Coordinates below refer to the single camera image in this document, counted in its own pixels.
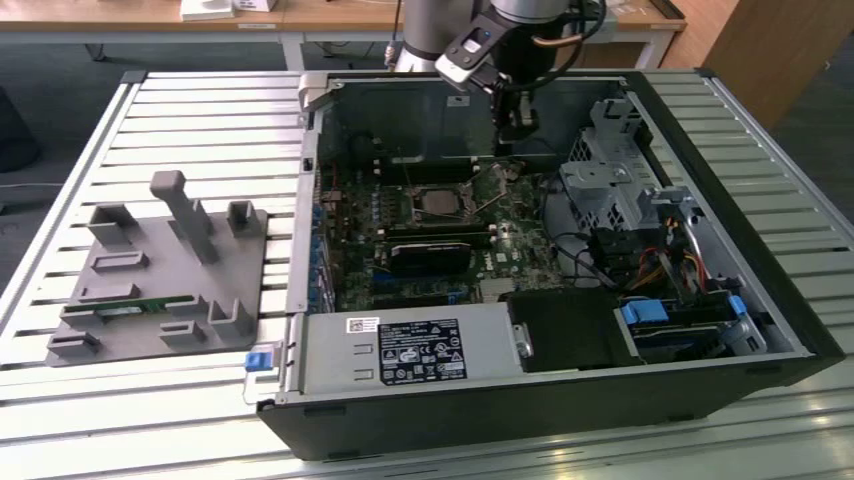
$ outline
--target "metal slotted table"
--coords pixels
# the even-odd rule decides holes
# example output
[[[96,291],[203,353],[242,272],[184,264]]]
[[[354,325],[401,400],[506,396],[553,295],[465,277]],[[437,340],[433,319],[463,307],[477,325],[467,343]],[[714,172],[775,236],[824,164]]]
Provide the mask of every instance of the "metal slotted table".
[[[854,352],[850,224],[715,79],[693,72],[647,77],[834,337]],[[272,214],[259,341],[282,338],[302,148],[298,81],[290,72],[152,73],[119,87],[0,299],[4,478],[766,479],[854,473],[850,359],[703,420],[330,463],[296,459],[255,418],[252,402],[272,395],[276,379],[262,376],[244,388],[242,352],[48,368],[47,341],[92,242],[83,224],[102,202],[127,202],[138,217],[164,215],[148,193],[158,170],[183,170],[187,194],[203,199],[208,212],[223,211],[228,200],[251,199]],[[678,182],[667,151],[657,148]]]

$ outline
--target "power supply label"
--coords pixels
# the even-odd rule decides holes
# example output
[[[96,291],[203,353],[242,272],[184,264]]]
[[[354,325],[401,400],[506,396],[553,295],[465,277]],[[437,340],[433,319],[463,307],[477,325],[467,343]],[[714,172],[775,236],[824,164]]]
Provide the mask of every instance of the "power supply label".
[[[379,325],[381,380],[386,385],[466,378],[457,319]]]

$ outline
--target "blue tab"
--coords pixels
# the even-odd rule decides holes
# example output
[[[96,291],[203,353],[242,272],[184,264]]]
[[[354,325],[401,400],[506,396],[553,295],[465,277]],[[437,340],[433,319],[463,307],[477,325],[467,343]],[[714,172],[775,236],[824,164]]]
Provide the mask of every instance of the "blue tab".
[[[661,300],[633,300],[622,308],[626,323],[657,323],[670,320],[667,310]]]
[[[739,317],[747,314],[747,306],[745,305],[745,301],[742,297],[738,295],[730,296],[730,305],[733,306],[733,310],[735,310],[735,315]]]
[[[272,352],[250,352],[246,354],[244,368],[247,372],[272,370]]]
[[[635,323],[638,323],[638,317],[635,316],[635,312],[629,305],[621,307],[619,311],[623,314],[626,325],[634,325]]]

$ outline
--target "green circuit board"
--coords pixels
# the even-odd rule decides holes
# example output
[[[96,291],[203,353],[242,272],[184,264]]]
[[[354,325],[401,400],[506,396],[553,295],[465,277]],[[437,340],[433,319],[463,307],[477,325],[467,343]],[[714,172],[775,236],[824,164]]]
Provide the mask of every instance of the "green circuit board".
[[[327,195],[336,201],[326,207],[327,212],[335,211],[330,225],[338,311],[482,303],[497,300],[495,288],[547,289],[569,283],[538,217],[539,174],[521,174],[519,165],[505,160],[479,163],[478,167],[471,179],[459,183],[385,186],[359,175],[340,196]],[[441,193],[431,197],[431,192]],[[459,211],[453,213],[451,197],[459,201]],[[427,213],[429,208],[442,213]],[[465,273],[393,275],[390,241],[378,232],[397,227],[429,232],[449,224],[490,228],[490,243],[473,247]]]

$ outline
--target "white object on desk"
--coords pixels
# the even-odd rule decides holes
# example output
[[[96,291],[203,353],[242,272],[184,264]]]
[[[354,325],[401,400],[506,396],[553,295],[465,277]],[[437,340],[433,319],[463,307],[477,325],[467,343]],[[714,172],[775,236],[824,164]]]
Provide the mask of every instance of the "white object on desk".
[[[231,0],[182,0],[182,20],[214,20],[235,16]]]
[[[232,3],[238,10],[268,12],[272,10],[274,5],[276,4],[276,0],[232,0]]]

